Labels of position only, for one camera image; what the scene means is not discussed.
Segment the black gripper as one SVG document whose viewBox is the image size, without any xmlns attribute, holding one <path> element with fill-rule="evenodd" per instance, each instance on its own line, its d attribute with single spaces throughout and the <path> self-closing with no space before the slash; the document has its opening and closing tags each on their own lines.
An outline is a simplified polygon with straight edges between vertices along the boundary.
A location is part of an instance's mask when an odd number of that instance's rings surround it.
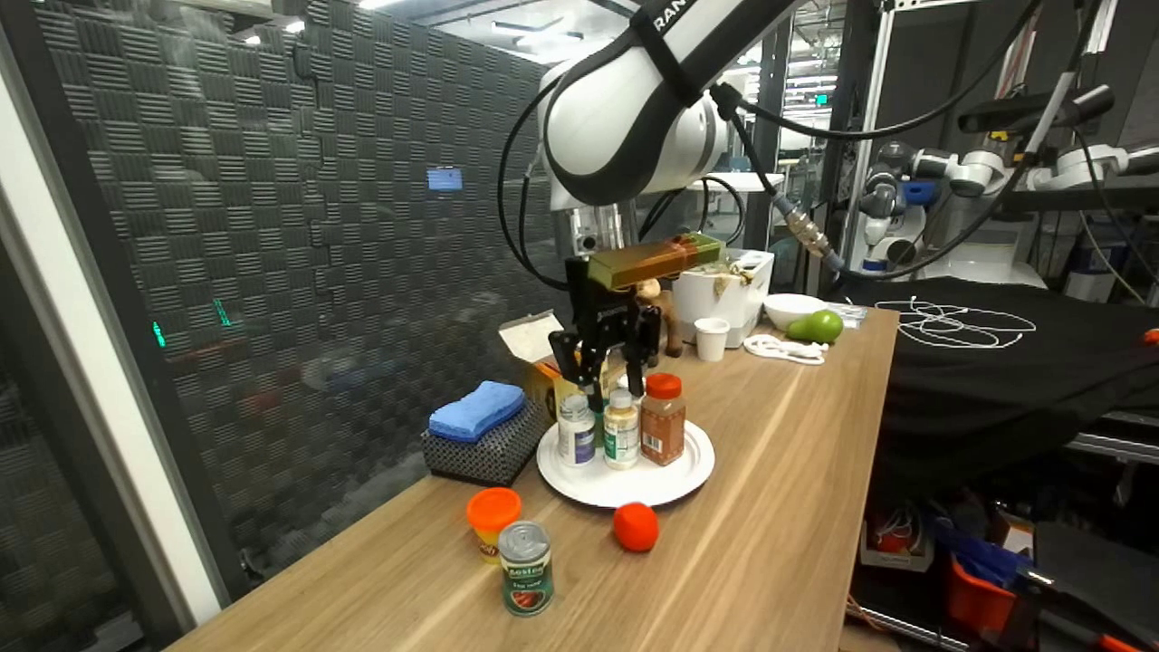
<svg viewBox="0 0 1159 652">
<path fill-rule="evenodd" d="M 637 301 L 631 289 L 606 289 L 586 277 L 586 261 L 565 265 L 565 293 L 572 324 L 552 337 L 561 382 L 553 389 L 557 411 L 576 412 L 586 406 L 600 412 L 600 368 L 610 351 L 625 359 L 625 393 L 643 394 L 643 372 L 659 356 L 659 311 Z"/>
</svg>

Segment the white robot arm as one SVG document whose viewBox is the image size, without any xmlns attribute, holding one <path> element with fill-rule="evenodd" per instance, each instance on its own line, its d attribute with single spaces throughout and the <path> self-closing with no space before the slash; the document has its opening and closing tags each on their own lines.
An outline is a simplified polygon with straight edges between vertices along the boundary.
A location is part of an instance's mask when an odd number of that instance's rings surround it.
<svg viewBox="0 0 1159 652">
<path fill-rule="evenodd" d="M 793 0 L 641 0 L 610 45 L 542 77 L 541 153 L 572 208 L 619 208 L 699 180 L 721 156 L 724 116 L 709 103 L 721 74 L 755 46 Z M 600 368 L 625 356 L 631 389 L 659 356 L 659 317 L 631 288 L 565 265 L 572 324 L 552 334 L 565 382 L 600 399 Z"/>
</svg>

